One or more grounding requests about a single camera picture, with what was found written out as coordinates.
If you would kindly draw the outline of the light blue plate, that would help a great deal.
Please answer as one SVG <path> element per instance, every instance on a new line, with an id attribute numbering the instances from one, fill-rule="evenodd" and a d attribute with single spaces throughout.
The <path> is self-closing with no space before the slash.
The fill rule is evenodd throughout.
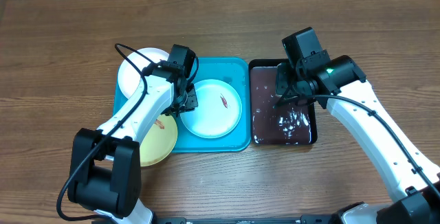
<path id="1" fill-rule="evenodd" d="M 194 135 L 214 139 L 230 133 L 242 114 L 241 99 L 228 83 L 208 79 L 195 83 L 198 106 L 180 115 L 183 125 Z"/>

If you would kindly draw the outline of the green scrub sponge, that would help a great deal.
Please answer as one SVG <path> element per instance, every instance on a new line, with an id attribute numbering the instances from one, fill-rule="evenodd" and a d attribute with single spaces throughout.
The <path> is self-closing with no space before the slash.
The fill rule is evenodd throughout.
<path id="1" fill-rule="evenodd" d="M 286 90 L 286 98 L 291 98 L 296 95 L 292 84 L 296 81 L 295 71 L 289 62 L 283 62 L 277 65 L 276 68 L 276 94 L 282 96 Z"/>

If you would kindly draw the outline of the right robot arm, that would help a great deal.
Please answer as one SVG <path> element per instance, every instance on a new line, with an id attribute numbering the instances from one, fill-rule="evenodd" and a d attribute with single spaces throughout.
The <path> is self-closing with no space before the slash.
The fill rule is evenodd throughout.
<path id="1" fill-rule="evenodd" d="M 438 223 L 439 166 L 404 134 L 379 102 L 365 73 L 348 56 L 318 55 L 277 67 L 278 106 L 319 105 L 342 123 L 384 182 L 390 204 L 354 203 L 331 223 Z"/>

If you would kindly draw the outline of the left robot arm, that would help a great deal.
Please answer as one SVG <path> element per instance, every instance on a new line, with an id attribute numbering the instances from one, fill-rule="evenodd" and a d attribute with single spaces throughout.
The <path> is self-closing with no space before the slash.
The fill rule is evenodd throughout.
<path id="1" fill-rule="evenodd" d="M 88 219 L 151 223 L 140 200 L 140 146 L 161 114 L 196 107 L 192 63 L 161 61 L 140 71 L 140 82 L 124 106 L 96 130 L 74 137 L 69 178 L 59 197 L 92 210 Z"/>

